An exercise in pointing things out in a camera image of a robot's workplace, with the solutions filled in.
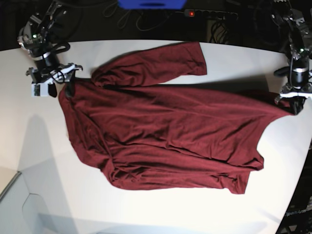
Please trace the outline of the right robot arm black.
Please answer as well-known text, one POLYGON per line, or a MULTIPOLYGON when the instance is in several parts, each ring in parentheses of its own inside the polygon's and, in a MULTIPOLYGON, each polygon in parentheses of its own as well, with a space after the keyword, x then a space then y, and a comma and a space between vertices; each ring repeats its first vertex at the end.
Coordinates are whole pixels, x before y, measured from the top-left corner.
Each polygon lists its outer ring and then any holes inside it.
POLYGON ((62 64, 58 54, 67 52, 71 46, 62 41, 51 42, 52 28, 58 18, 66 14, 66 8, 58 0, 52 1, 45 14, 31 15, 20 30, 18 43, 35 64, 26 71, 31 77, 31 95, 33 97, 57 97, 57 84, 65 85, 65 95, 71 98, 75 94, 76 71, 83 67, 74 63, 62 64))

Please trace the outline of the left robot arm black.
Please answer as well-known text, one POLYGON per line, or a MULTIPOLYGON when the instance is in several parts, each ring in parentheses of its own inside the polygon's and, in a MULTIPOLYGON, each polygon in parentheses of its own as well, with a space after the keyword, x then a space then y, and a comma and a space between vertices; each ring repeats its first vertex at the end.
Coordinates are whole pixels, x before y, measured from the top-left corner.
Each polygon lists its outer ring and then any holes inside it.
POLYGON ((295 115, 303 110, 305 100, 312 97, 312 70, 310 56, 312 46, 304 42, 304 32, 294 18, 291 3, 288 0, 273 0, 273 19, 277 24, 286 28, 286 50, 284 52, 289 65, 274 71, 274 76, 287 78, 279 96, 275 98, 278 104, 286 99, 291 112, 295 115))

